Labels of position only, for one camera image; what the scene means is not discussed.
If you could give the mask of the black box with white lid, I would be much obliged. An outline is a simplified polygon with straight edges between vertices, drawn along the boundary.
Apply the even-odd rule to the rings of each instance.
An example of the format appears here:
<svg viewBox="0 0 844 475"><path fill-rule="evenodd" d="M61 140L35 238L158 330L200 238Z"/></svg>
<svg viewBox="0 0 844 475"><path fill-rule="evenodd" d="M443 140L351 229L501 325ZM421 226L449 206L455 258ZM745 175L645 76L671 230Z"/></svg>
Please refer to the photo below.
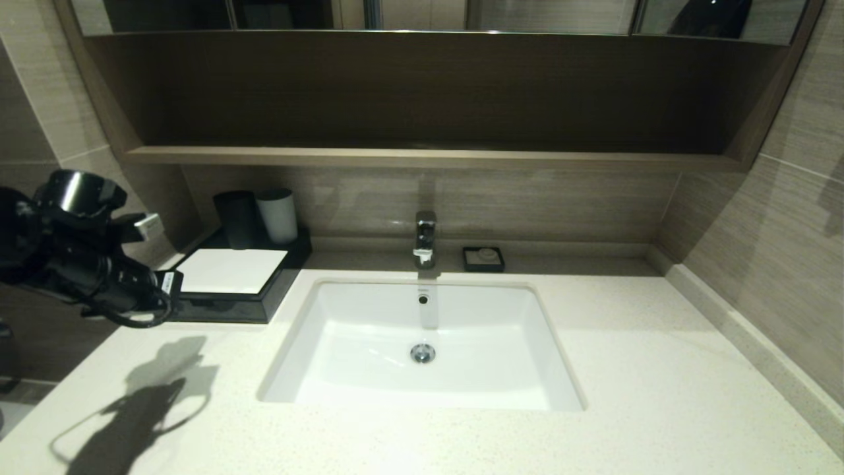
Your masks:
<svg viewBox="0 0 844 475"><path fill-rule="evenodd" d="M222 294L261 300L273 317L312 252L306 228L298 229L293 243L278 245L262 237L251 249L242 250L232 249L223 230L218 230L171 268L185 276L181 297Z"/></svg>

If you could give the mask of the black cup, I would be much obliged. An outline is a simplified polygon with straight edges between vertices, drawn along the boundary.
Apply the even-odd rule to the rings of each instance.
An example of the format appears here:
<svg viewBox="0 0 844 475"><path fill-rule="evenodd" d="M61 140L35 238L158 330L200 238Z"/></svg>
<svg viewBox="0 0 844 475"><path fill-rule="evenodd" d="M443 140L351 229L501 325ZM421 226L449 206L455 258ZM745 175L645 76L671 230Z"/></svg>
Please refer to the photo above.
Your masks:
<svg viewBox="0 0 844 475"><path fill-rule="evenodd" d="M214 208L232 249L251 249L258 240L257 207L252 191L235 190L217 193Z"/></svg>

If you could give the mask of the white cup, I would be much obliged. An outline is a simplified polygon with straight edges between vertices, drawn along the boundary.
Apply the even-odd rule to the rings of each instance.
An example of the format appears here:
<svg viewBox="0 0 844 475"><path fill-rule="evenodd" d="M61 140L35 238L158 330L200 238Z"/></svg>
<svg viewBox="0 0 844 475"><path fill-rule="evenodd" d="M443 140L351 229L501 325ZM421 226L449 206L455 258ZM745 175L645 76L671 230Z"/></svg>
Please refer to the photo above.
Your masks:
<svg viewBox="0 0 844 475"><path fill-rule="evenodd" d="M298 238L293 191L269 189L256 193L255 199L268 239L278 245L293 243Z"/></svg>

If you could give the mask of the white ceramic sink basin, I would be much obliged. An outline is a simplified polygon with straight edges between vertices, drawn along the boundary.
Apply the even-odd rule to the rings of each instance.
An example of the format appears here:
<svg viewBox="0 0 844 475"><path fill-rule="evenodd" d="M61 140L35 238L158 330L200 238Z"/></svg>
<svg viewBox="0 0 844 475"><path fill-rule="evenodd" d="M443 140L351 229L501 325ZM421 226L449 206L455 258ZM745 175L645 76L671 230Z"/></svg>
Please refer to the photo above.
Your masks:
<svg viewBox="0 0 844 475"><path fill-rule="evenodd" d="M261 402L582 412L588 404L527 286L319 282Z"/></svg>

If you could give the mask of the chrome faucet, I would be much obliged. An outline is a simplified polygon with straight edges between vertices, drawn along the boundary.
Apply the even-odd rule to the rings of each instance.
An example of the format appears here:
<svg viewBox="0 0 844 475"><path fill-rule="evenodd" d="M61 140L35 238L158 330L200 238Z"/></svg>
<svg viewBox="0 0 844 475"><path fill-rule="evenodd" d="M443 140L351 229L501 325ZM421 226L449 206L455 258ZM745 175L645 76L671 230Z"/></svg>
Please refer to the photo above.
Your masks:
<svg viewBox="0 0 844 475"><path fill-rule="evenodd" d="M415 235L413 256L414 265L419 270L431 269L435 266L435 226L437 216L434 211L422 210L417 212L415 221Z"/></svg>

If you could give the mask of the black soap dish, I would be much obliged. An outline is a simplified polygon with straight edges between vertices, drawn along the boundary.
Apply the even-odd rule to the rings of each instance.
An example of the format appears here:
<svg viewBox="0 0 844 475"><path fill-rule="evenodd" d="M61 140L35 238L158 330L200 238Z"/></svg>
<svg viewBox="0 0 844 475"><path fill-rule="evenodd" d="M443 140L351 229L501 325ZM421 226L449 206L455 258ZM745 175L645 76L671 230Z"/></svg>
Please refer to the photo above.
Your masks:
<svg viewBox="0 0 844 475"><path fill-rule="evenodd" d="M480 249L480 247L462 248L462 261L464 262L462 268L464 268L465 272L503 273L504 270L506 270L506 263L504 262L504 257L499 247L494 247L494 249L498 250L498 255L500 256L499 263L485 263L479 261L476 256L476 251L478 249Z"/></svg>

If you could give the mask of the brown wooden wall shelf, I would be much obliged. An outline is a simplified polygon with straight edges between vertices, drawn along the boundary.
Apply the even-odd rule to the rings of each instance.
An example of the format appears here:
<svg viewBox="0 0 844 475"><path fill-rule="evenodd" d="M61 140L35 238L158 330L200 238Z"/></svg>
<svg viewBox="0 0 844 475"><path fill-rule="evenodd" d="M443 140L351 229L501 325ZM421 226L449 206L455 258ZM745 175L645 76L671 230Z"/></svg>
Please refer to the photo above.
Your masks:
<svg viewBox="0 0 844 475"><path fill-rule="evenodd" d="M127 164L744 171L804 53L678 37L67 32Z"/></svg>

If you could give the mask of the wall mirror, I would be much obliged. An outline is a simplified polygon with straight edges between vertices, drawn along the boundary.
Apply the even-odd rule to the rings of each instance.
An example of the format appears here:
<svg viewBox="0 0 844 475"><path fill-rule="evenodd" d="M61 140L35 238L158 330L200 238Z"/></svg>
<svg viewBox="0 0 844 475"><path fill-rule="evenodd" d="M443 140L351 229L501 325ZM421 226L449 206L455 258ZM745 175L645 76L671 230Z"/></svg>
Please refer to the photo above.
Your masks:
<svg viewBox="0 0 844 475"><path fill-rule="evenodd" d="M442 31L700 37L784 46L810 0L69 0L84 36Z"/></svg>

